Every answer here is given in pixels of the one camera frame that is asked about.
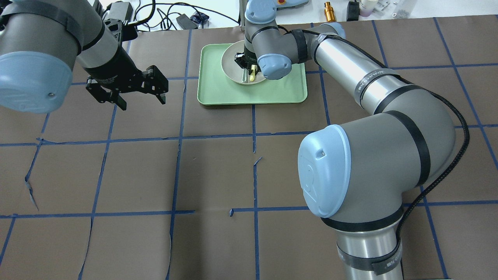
blue joint cap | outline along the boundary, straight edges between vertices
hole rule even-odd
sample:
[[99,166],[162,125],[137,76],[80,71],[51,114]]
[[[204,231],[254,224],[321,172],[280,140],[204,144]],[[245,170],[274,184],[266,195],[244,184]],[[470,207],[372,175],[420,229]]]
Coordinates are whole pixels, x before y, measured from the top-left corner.
[[334,215],[346,197],[351,175],[348,136],[331,125],[306,136],[299,147],[297,167],[304,199],[313,214]]
[[73,72],[46,53],[18,51],[0,55],[0,105],[32,113],[49,113],[64,102]]
[[330,27],[332,27],[337,35],[339,35],[342,39],[346,39],[346,32],[344,31],[344,28],[342,27],[342,25],[338,22],[328,22],[328,23],[324,23],[322,25],[328,25]]
[[267,24],[275,20],[277,7],[272,0],[249,0],[246,6],[246,19],[253,24]]
[[263,76],[268,80],[281,79],[292,70],[292,62],[283,54],[264,54],[257,59],[257,64],[261,68]]

green tray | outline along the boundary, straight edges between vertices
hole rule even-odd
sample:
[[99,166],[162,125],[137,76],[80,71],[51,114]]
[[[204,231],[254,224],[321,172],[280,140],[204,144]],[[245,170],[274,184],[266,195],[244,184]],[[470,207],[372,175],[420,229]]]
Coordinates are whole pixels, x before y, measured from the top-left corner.
[[221,58],[231,44],[210,44],[201,51],[197,100],[203,105],[300,103],[308,96],[304,63],[292,65],[280,80],[241,85],[221,68]]

light green plastic tray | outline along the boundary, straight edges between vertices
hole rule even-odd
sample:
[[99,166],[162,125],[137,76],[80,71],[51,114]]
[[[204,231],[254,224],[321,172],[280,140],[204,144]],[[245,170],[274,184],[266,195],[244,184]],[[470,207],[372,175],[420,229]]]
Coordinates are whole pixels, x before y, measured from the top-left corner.
[[203,105],[300,103],[308,96],[304,63],[292,65],[280,80],[241,85],[221,68],[221,58],[231,44],[211,44],[201,51],[197,100]]

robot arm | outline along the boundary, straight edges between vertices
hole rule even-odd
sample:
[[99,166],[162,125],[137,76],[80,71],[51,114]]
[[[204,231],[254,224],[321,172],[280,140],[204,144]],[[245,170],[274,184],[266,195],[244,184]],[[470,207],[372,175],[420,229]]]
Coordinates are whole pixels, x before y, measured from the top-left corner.
[[458,162],[450,158],[453,121],[432,93],[347,42],[340,24],[281,35],[275,12],[271,1],[249,1],[244,54],[236,61],[248,69],[257,63],[276,80],[313,59],[371,114],[305,137],[299,179],[310,210],[337,231],[348,279],[401,280],[401,194],[444,178]]
[[140,91],[154,94],[165,104],[167,79],[155,66],[138,70],[86,0],[5,3],[0,17],[4,28],[0,105],[22,112],[56,110],[72,83],[76,60],[90,74],[87,90],[101,103],[116,103],[125,110],[119,94]]

light blue plastic cap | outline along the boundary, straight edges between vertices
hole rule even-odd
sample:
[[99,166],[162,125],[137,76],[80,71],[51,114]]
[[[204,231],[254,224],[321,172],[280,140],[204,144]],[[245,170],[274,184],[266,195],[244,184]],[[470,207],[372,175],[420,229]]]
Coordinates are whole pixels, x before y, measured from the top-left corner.
[[313,214],[329,218],[341,207],[351,175],[351,150],[346,132],[331,125],[306,136],[297,166],[304,199]]
[[342,39],[346,39],[346,32],[344,31],[344,28],[342,27],[342,25],[338,22],[329,22],[329,23],[324,23],[322,25],[329,25],[331,26],[333,29],[335,29],[335,31],[337,31],[337,35],[339,35]]
[[73,72],[62,60],[41,52],[0,55],[0,105],[32,113],[49,113],[64,102]]
[[257,64],[261,68],[263,76],[268,80],[281,79],[292,70],[292,62],[283,54],[264,54],[257,59]]
[[246,19],[253,24],[267,24],[277,16],[277,7],[272,0],[249,0],[246,6]]

